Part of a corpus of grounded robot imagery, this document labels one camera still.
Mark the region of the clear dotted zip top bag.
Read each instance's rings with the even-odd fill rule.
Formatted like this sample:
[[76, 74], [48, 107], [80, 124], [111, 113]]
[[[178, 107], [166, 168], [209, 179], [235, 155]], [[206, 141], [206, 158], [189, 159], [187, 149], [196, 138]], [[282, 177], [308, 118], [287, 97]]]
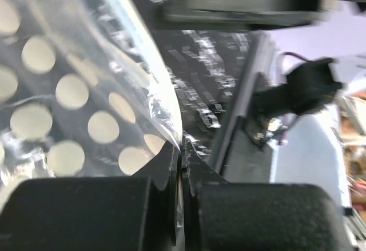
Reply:
[[29, 179], [131, 176], [181, 140], [132, 0], [1, 0], [1, 204]]

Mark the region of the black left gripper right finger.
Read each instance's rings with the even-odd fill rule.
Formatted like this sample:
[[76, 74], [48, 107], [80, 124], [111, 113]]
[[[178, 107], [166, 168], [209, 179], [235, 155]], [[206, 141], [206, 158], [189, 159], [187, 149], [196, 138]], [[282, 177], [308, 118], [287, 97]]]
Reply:
[[352, 250], [340, 209], [308, 184], [237, 184], [182, 148], [186, 250]]

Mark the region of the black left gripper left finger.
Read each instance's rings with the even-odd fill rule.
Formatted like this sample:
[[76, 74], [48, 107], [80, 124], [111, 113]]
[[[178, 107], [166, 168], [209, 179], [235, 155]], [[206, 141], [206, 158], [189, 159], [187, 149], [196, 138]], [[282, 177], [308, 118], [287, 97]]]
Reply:
[[26, 180], [1, 213], [2, 250], [172, 250], [179, 151], [130, 177]]

